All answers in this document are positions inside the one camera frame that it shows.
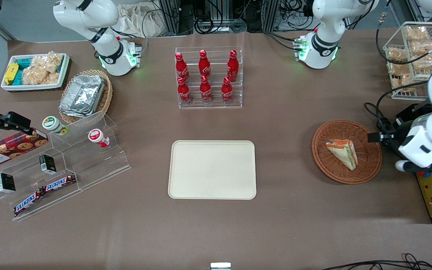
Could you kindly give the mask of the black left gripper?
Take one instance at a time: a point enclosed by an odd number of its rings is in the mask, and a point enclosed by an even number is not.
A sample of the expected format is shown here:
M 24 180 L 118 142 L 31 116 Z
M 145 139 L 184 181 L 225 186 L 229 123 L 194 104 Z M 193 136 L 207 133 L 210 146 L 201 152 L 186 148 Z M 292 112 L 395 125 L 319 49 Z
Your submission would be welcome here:
M 377 133 L 367 134 L 367 142 L 391 145 L 391 148 L 397 152 L 398 148 L 406 139 L 412 124 L 413 121 L 395 121 L 393 124 L 394 128 L 391 131 L 380 131 Z

